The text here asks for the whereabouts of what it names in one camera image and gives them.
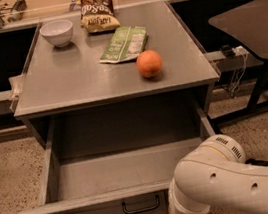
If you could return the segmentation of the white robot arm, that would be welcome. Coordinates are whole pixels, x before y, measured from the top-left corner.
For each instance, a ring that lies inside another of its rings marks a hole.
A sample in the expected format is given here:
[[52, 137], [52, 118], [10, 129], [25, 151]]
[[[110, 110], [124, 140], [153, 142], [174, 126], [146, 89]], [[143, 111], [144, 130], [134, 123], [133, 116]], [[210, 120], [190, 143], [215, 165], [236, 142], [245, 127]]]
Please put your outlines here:
[[268, 214], [268, 163], [248, 163], [242, 146], [214, 135], [183, 157], [169, 186], [169, 214], [208, 214], [230, 207]]

